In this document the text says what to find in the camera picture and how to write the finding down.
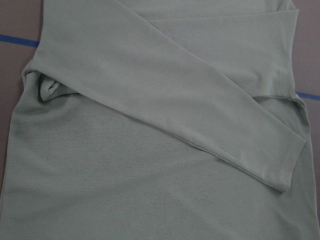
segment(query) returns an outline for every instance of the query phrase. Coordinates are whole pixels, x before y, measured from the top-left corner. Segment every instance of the sage green fabric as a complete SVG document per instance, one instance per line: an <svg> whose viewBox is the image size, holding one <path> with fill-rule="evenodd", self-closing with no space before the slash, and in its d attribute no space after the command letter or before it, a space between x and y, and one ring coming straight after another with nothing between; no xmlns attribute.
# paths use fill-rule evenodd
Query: sage green fabric
<svg viewBox="0 0 320 240"><path fill-rule="evenodd" d="M0 239L320 240L290 0L44 0Z"/></svg>

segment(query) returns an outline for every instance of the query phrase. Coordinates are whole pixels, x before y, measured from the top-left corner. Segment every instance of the blue line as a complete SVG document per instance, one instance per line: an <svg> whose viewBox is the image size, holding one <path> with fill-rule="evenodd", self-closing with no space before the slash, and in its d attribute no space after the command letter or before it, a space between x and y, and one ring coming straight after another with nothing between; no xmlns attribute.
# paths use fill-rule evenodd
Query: blue line
<svg viewBox="0 0 320 240"><path fill-rule="evenodd" d="M1 35L1 34L0 34L0 41L11 43L11 44L19 44L19 45L25 45L29 47L35 47L35 48L37 48L39 45L38 41L28 40L28 39L14 37L14 36Z"/></svg>
<svg viewBox="0 0 320 240"><path fill-rule="evenodd" d="M312 95L312 94L303 93L303 92L297 92L297 91L296 91L296 94L298 94L298 96L300 98L312 99L312 100L320 101L320 96L317 96L317 95Z"/></svg>
<svg viewBox="0 0 320 240"><path fill-rule="evenodd" d="M35 47L35 48L37 48L39 45L39 41L33 41L33 40L28 40L28 39L14 37L14 36L7 36L7 35L2 35L2 34L0 34L0 41L12 43L12 44L25 45L25 46L29 46L29 47ZM320 101L320 96L317 96L317 95L312 95L312 94L308 94L308 93L304 93L304 92L297 92L297 91L296 91L296 94L298 94L298 96L300 98Z"/></svg>

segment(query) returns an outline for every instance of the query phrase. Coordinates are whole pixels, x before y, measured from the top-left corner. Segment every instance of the shirt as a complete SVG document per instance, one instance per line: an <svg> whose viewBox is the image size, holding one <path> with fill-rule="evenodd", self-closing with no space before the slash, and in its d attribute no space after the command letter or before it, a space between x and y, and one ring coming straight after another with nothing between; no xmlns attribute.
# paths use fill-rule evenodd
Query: shirt
<svg viewBox="0 0 320 240"><path fill-rule="evenodd" d="M290 0L43 1L0 239L320 240Z"/></svg>

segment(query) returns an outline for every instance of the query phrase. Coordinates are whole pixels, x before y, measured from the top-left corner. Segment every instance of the sleeve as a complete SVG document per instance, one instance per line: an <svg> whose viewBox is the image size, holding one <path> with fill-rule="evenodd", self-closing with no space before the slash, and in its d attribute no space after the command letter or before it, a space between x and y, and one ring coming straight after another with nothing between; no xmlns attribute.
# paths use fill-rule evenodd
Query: sleeve
<svg viewBox="0 0 320 240"><path fill-rule="evenodd" d="M44 0L41 39L29 67L280 192L291 186L306 140L117 0Z"/></svg>

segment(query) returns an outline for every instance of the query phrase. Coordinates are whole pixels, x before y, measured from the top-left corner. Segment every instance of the light green shirt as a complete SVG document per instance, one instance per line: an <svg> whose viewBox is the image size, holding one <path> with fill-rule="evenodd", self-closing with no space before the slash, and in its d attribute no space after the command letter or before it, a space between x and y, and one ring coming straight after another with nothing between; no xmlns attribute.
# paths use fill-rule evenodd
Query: light green shirt
<svg viewBox="0 0 320 240"><path fill-rule="evenodd" d="M2 240L320 240L290 0L44 0Z"/></svg>

